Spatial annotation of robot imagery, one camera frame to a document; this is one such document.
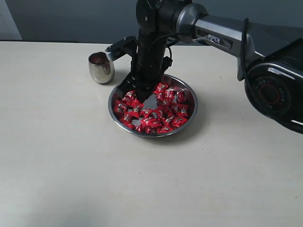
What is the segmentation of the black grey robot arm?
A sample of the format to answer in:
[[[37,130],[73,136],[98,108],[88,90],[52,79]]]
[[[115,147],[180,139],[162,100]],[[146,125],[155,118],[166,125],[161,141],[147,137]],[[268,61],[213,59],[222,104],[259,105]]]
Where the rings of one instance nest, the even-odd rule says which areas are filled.
[[[200,42],[237,58],[239,81],[253,107],[297,133],[303,131],[303,30],[211,16],[190,0],[139,0],[137,51],[118,86],[145,101],[166,70],[167,40]]]

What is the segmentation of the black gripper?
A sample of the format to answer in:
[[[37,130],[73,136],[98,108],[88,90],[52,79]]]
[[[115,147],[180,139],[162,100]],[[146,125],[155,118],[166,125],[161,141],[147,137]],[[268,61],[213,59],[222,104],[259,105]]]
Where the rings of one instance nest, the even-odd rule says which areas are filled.
[[[136,91],[140,103],[152,95],[162,75],[172,65],[172,58],[164,56],[167,41],[167,35],[139,33],[136,64],[133,72],[117,86],[118,95]]]

